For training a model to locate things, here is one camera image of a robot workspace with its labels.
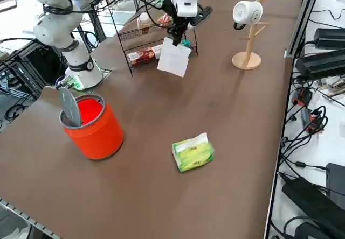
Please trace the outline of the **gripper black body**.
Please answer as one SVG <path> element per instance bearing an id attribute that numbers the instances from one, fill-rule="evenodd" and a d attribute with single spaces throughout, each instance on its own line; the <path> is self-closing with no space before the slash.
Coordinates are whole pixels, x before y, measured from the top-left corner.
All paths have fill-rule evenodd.
<path id="1" fill-rule="evenodd" d="M 188 20 L 185 17 L 179 17 L 177 15 L 177 10 L 171 0 L 164 0 L 161 6 L 161 10 L 163 10 L 168 16 L 172 17 L 172 25 L 167 26 L 167 28 L 179 29 L 182 31 L 187 30 Z"/>

